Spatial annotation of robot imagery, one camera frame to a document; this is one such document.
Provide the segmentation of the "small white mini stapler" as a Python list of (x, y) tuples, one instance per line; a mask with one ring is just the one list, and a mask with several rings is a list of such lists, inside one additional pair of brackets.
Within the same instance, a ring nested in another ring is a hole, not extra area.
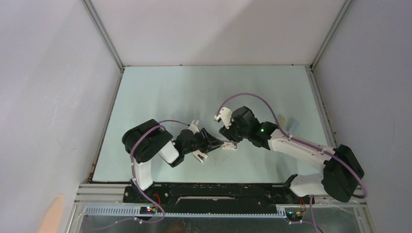
[(200, 162), (203, 163), (207, 159), (207, 154), (196, 150), (193, 152), (193, 156)]

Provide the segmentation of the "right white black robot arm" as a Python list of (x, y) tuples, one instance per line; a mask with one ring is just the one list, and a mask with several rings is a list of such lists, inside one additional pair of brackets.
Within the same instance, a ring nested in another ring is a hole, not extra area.
[(349, 202), (364, 177), (350, 147), (332, 148), (294, 137), (275, 123), (259, 122), (248, 107), (235, 111), (222, 107), (214, 119), (223, 123), (219, 132), (232, 142), (247, 139), (255, 147), (284, 153), (317, 170), (314, 174), (295, 174), (287, 179), (282, 195), (289, 203), (307, 195), (329, 195), (337, 201)]

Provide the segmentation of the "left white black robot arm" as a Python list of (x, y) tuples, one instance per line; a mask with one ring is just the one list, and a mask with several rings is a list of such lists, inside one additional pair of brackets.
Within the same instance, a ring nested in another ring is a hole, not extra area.
[(137, 187), (135, 196), (141, 202), (150, 201), (154, 195), (151, 187), (154, 184), (151, 171), (153, 157), (159, 155), (170, 167), (176, 167), (191, 153), (203, 163), (209, 152), (221, 149), (225, 144), (205, 128), (198, 128), (198, 120), (186, 126), (174, 138), (160, 122), (150, 119), (123, 135), (121, 141), (131, 159), (132, 183)]

